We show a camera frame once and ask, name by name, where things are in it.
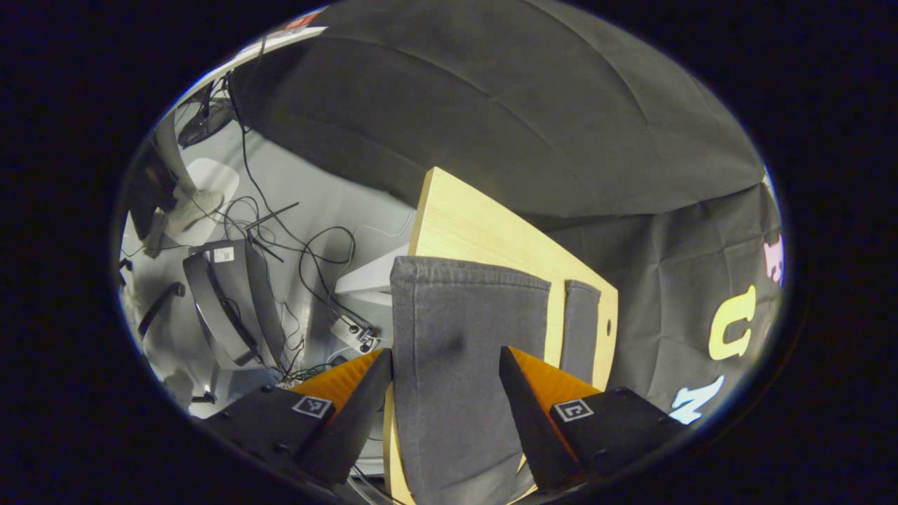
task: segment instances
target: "wire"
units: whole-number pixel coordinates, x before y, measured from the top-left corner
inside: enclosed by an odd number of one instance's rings
[[[228,297],[223,297],[223,299],[225,302],[229,302],[228,305],[232,308],[232,310],[237,309],[234,311],[237,313],[237,321],[242,321],[243,317],[240,314],[240,306],[237,305],[237,302],[233,301],[231,298],[228,298]]]
[[[238,199],[233,199],[233,200],[230,201],[230,203],[228,203],[227,208],[224,210],[224,216],[225,216],[226,219],[229,219],[229,218],[230,218],[230,215],[231,215],[231,209],[233,208],[234,204],[236,204],[236,203],[243,203],[243,204],[245,204],[247,207],[250,208],[250,210],[252,210],[252,211],[255,212],[256,218],[257,218],[257,219],[259,218],[259,202],[257,202],[256,199],[254,199],[254,198],[253,198],[252,196],[250,196],[250,195],[244,195],[244,196],[241,196],[241,197],[238,198]],[[233,224],[236,224],[236,223],[237,223],[237,221],[234,220],[234,219],[231,219],[231,221],[232,221]],[[270,229],[268,229],[268,228],[266,228],[266,227],[265,227],[265,229],[268,230],[271,234],[274,234],[274,232],[271,232]],[[231,236],[230,236],[230,234],[229,234],[228,232],[229,232],[229,228],[228,228],[227,224],[225,223],[225,224],[224,224],[224,238],[226,238],[227,240],[231,240]]]
[[[335,350],[335,351],[333,352],[333,354],[331,354],[330,356],[328,356],[328,358],[325,359],[324,361],[330,363],[330,361],[331,361],[332,359],[334,359],[335,356],[337,356],[338,354],[340,354],[340,353],[343,352],[344,350],[350,350],[350,349],[353,349],[353,347],[352,347],[351,345],[348,345],[348,346],[344,347],[344,348],[341,349],[341,350]]]
[[[187,104],[185,103],[184,105],[181,105],[180,108],[181,108],[180,116],[178,116],[178,118],[174,121],[175,128],[178,127],[178,123],[180,123],[180,121],[184,119],[184,116],[187,115]]]
[[[137,253],[140,253],[144,249],[148,249],[150,251],[168,251],[170,249],[178,249],[181,247],[189,247],[189,245],[171,245],[169,247],[159,247],[159,248],[153,248],[153,247],[147,247],[145,245],[141,245],[139,248],[137,248],[136,251],[132,252],[131,254],[128,254],[127,252],[125,252],[124,249],[119,249],[119,251],[121,251],[121,253],[124,254],[126,258],[133,258]]]
[[[372,484],[371,481],[368,480],[367,475],[363,474],[362,471],[358,469],[358,465],[352,465],[352,468],[356,471],[356,474],[358,474],[358,476],[361,477],[363,481],[365,481],[366,484],[371,486],[371,489],[373,489],[375,492],[377,492],[377,494],[380,494],[381,496],[383,496],[384,498],[386,498],[389,501],[392,501],[393,503],[398,503],[399,505],[406,505],[402,501],[399,501],[399,500],[393,498],[389,493],[381,491],[380,488],[378,488],[377,486]]]
[[[334,365],[334,363],[321,363],[320,365],[315,365],[311,368],[296,370],[296,372],[290,371],[289,373],[286,373],[281,377],[279,383],[291,382],[295,380],[305,381],[319,375],[325,367],[333,367]]]
[[[299,356],[299,352],[293,355],[293,359],[290,360],[290,366],[286,368],[284,375],[289,375],[293,371],[293,365],[296,364],[296,357]]]
[[[346,482],[349,484],[349,487],[354,489],[358,493],[358,495],[362,497],[362,500],[364,500],[365,503],[367,503],[368,505],[377,505],[376,503],[371,501],[371,498],[369,498],[367,494],[364,494],[362,490],[356,487],[356,483],[352,482],[352,479],[347,479]]]
[[[342,231],[346,232],[346,233],[349,235],[350,248],[351,248],[351,249],[354,249],[356,239],[353,238],[352,233],[351,233],[348,229],[346,229],[345,227],[343,227],[343,226],[331,226],[331,227],[329,227],[329,228],[325,228],[325,229],[321,230],[320,232],[318,232],[318,234],[316,234],[314,237],[312,237],[312,238],[309,240],[308,244],[306,244],[306,246],[303,248],[303,250],[301,251],[301,253],[300,253],[300,255],[299,255],[299,265],[298,265],[298,270],[299,270],[299,280],[300,280],[300,282],[302,282],[303,286],[305,286],[305,288],[308,289],[309,292],[312,293],[312,295],[313,295],[318,301],[322,302],[325,306],[329,306],[328,302],[327,302],[324,298],[320,297],[320,296],[318,295],[318,293],[315,293],[315,291],[314,291],[308,284],[305,283],[305,278],[303,277],[303,259],[305,258],[305,255],[308,253],[308,251],[311,249],[312,242],[314,242],[315,239],[317,239],[318,237],[324,235],[326,232],[329,232],[329,231],[331,231],[331,230],[337,230],[337,229],[342,230]],[[321,272],[321,266],[318,264],[318,261],[315,259],[315,256],[312,257],[312,260],[313,260],[313,262],[314,262],[314,264],[315,264],[315,269],[318,271],[318,279],[319,279],[319,281],[321,282],[321,285],[324,287],[324,291],[325,291],[326,293],[330,293],[330,291],[328,290],[328,285],[327,285],[327,283],[324,281],[324,274]],[[369,327],[372,326],[371,323],[369,323],[364,317],[362,317],[361,315],[357,314],[355,311],[349,309],[348,307],[342,305],[339,301],[334,300],[333,302],[334,302],[334,304],[336,304],[338,307],[342,308],[342,309],[345,310],[346,312],[348,312],[348,313],[350,313],[351,315],[353,315],[358,321],[360,321],[360,322],[366,324],[366,325],[369,326]],[[347,324],[352,324],[352,322],[347,321],[346,319],[343,319],[343,321],[346,322]]]
[[[230,101],[231,101],[231,107],[232,107],[232,109],[233,109],[234,116],[235,116],[236,119],[237,119],[237,125],[240,127],[240,134],[241,134],[241,148],[242,148],[242,153],[243,153],[243,166],[246,168],[246,174],[250,176],[250,182],[252,182],[252,185],[255,186],[256,191],[258,191],[258,192],[259,192],[259,195],[262,197],[262,203],[265,205],[265,209],[267,209],[269,213],[274,214],[274,210],[271,209],[271,206],[269,205],[268,199],[265,197],[265,193],[262,192],[262,188],[261,188],[261,187],[259,186],[259,184],[256,182],[255,177],[252,176],[252,170],[250,170],[249,157],[248,157],[247,154],[246,154],[246,133],[247,133],[247,130],[246,130],[246,128],[245,128],[244,125],[243,125],[243,120],[242,120],[242,118],[241,118],[241,116],[240,116],[240,111],[239,111],[239,109],[237,108],[237,101],[234,99],[234,96],[233,96],[233,89],[232,89],[232,86],[231,86],[231,72],[230,72],[230,71],[229,71],[227,74],[224,75],[224,79],[225,79],[225,85],[224,85],[224,88],[223,88],[223,89],[226,90],[226,94],[227,94],[228,98],[229,98]],[[286,232],[286,234],[287,234],[287,235],[290,235],[290,238],[292,238],[292,239],[294,239],[295,241],[297,241],[298,243],[300,243],[304,248],[308,248],[308,243],[303,242],[303,241],[300,240],[296,235],[294,235],[293,232],[291,232],[290,229],[286,227],[286,225],[284,224],[284,222],[281,221],[280,216],[274,216],[274,219],[275,219],[275,221],[277,221],[277,223],[278,223],[282,228],[284,228],[284,231]],[[277,246],[278,246],[278,247],[283,247],[283,248],[285,248],[285,249],[291,249],[290,247],[287,247],[287,246],[284,246],[284,245],[281,245],[281,244],[278,244]],[[300,252],[299,249],[291,249],[291,250],[292,250],[292,251]],[[311,254],[312,257],[315,258],[316,260],[322,260],[322,261],[325,261],[325,262],[328,262],[328,263],[338,263],[338,264],[342,264],[342,263],[344,263],[345,261],[348,261],[348,259],[342,260],[342,261],[332,260],[332,259],[330,259],[330,258],[325,258],[325,257],[323,257],[323,256],[319,256],[319,255],[317,255],[317,254],[315,254],[314,252],[311,252],[311,251],[309,251],[309,254]]]
[[[265,34],[262,36],[262,44],[259,47],[259,55],[256,57],[256,66],[252,69],[250,78],[255,77],[256,72],[259,71],[259,67],[262,66],[262,55],[265,54],[265,42],[268,41],[268,39],[269,39],[268,34]]]
[[[303,333],[303,337],[299,339],[299,343],[297,343],[295,347],[290,347],[289,345],[287,345],[287,343],[290,342],[290,339],[294,335],[296,335],[296,332],[299,332],[299,329],[302,326],[302,324],[299,322],[299,318],[296,317],[296,315],[293,313],[292,310],[290,310],[290,305],[288,305],[287,302],[281,302],[281,307],[282,307],[281,308],[281,316],[280,316],[281,326],[284,325],[284,311],[285,310],[287,311],[288,314],[290,314],[290,317],[293,317],[293,320],[296,321],[296,329],[293,330],[293,332],[291,332],[289,335],[286,336],[286,338],[284,339],[284,346],[287,347],[289,350],[295,350],[296,352],[299,352],[300,350],[302,350],[302,349],[300,349],[301,347],[303,349],[305,348],[305,333]]]
[[[346,265],[343,266],[342,270],[340,270],[337,273],[337,276],[334,277],[333,283],[330,285],[330,291],[328,292],[328,302],[327,302],[328,308],[330,308],[330,300],[333,296],[334,289],[336,289],[336,287],[337,287],[337,281],[339,280],[340,277],[343,276],[343,272],[345,272],[349,268],[349,265],[352,264],[352,260],[353,260],[353,257],[354,257],[355,251],[356,251],[356,233],[358,233],[358,228],[368,228],[369,230],[374,230],[375,232],[380,232],[390,238],[395,238],[395,237],[400,236],[403,233],[405,233],[405,230],[409,227],[409,223],[411,222],[411,217],[414,215],[415,215],[415,211],[412,210],[409,213],[409,216],[405,218],[405,225],[403,225],[402,229],[395,234],[388,234],[387,232],[383,231],[380,228],[375,228],[375,227],[369,226],[369,225],[356,226],[356,229],[354,229],[352,231],[352,243],[349,246],[349,261],[347,261]]]

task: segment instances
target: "black device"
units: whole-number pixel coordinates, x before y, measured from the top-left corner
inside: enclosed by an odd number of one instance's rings
[[[210,242],[191,247],[183,266],[218,366],[278,368],[284,330],[261,253],[242,239]]]
[[[281,474],[336,491],[349,478],[392,381],[390,350],[354,361],[354,369],[332,368],[291,390],[264,385],[196,422]],[[352,392],[344,396],[347,387]]]
[[[188,99],[188,102],[199,102],[199,110],[178,135],[181,147],[194,146],[212,137],[234,119],[233,109],[227,100],[212,98],[213,84],[207,84]]]
[[[524,368],[539,381],[531,383]],[[541,492],[534,499],[557,498],[583,482],[602,482],[687,430],[626,387],[599,392],[541,359],[530,357],[522,365],[507,346],[499,353],[499,379]],[[562,401],[545,412],[536,389]]]

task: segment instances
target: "gray floor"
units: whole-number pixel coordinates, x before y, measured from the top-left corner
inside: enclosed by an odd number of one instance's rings
[[[188,107],[183,119],[179,121],[179,127],[192,116],[192,109],[196,105]],[[409,224],[409,213],[414,209],[390,195],[330,175],[268,142],[255,132],[247,135],[247,154],[252,174],[273,209],[300,202],[298,207],[282,215],[284,224],[296,237],[307,241],[329,226],[344,226],[350,231],[356,231],[357,248],[346,273],[408,243],[412,228]],[[240,174],[240,184],[233,197],[236,199],[243,195],[252,195],[262,205],[260,195],[253,187],[243,166],[240,130],[235,122],[204,142],[184,149],[182,156],[185,165],[205,157],[230,166]],[[239,204],[234,206],[231,217],[254,219],[250,209]],[[268,222],[268,227],[279,244],[301,247],[273,220]],[[400,231],[402,233],[398,236],[390,236]],[[209,240],[218,240],[222,234],[223,228],[218,226]],[[132,253],[140,245],[129,217],[122,249]],[[164,237],[163,246],[172,245],[176,244],[168,237]],[[328,232],[315,241],[313,249],[320,255],[343,258],[348,253],[348,245],[349,240],[345,233]],[[285,261],[281,263],[265,255],[269,262],[275,299],[286,301],[298,319],[296,321],[289,314],[284,314],[282,325],[285,334],[290,334],[298,328],[298,332],[289,342],[290,346],[296,345],[302,335],[306,339],[305,351],[296,358],[295,369],[318,365],[332,352],[345,347],[345,344],[329,334],[330,318],[321,303],[314,300],[300,283],[297,270],[299,253],[282,248],[274,251]],[[145,311],[154,298],[171,282],[179,280],[186,285],[181,267],[181,262],[186,256],[187,248],[184,247],[162,251],[155,259],[150,259],[142,253],[131,258],[134,263],[135,298],[142,311]],[[310,259],[306,256],[304,260],[303,276],[311,286],[316,274]],[[325,279],[329,283],[343,269],[343,265],[326,263],[321,265]],[[320,287],[316,289],[323,295]],[[390,307],[343,297],[339,297],[338,300],[374,324],[380,332],[379,336],[383,338],[382,347],[392,346]],[[200,418],[206,418],[220,411],[252,388],[274,381],[272,374],[264,369],[237,371],[217,369],[200,330],[189,288],[184,298],[174,298],[173,302],[167,304],[157,315],[145,337],[143,351],[154,372],[175,401],[191,415]],[[358,356],[354,350],[343,351],[340,355],[347,359]],[[202,395],[210,385],[214,387],[217,398],[215,404],[189,404],[191,396]],[[374,426],[371,436],[374,439],[382,439],[382,426],[379,424]],[[383,463],[378,459],[382,454],[381,442],[369,440],[361,455],[363,459],[359,460],[362,470],[371,474],[382,473]]]

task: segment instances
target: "table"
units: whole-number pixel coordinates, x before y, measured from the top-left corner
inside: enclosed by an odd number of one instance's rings
[[[604,390],[617,334],[617,289],[518,215],[434,167],[424,180],[409,244],[339,279],[335,292],[389,305],[390,296],[384,291],[390,286],[392,259],[402,254],[476,261],[548,280],[543,359],[555,367],[561,360],[565,281],[580,280],[601,290],[592,383]],[[387,390],[383,426],[384,473],[390,494],[410,505],[414,500],[402,471],[392,385]]]

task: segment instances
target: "person's leg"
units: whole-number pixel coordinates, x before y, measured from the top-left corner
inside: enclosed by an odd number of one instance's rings
[[[177,203],[172,196],[174,185],[155,151],[145,148],[136,160],[126,199],[137,238],[145,246],[144,253],[152,258],[159,253],[162,235],[168,225],[164,211],[174,209]]]
[[[172,189],[177,205],[165,210],[168,214],[168,231],[178,234],[202,217],[215,212],[225,201],[225,195],[221,191],[198,190],[190,179],[174,134],[174,111],[165,116],[156,127],[153,144],[170,176],[177,182]]]
[[[197,190],[197,186],[190,179],[187,167],[184,166],[184,160],[180,157],[178,149],[178,140],[174,135],[174,112],[171,111],[167,116],[159,122],[153,137],[153,143],[156,152],[165,162],[165,166],[169,169],[174,180],[178,183],[178,188],[184,194],[190,194]]]

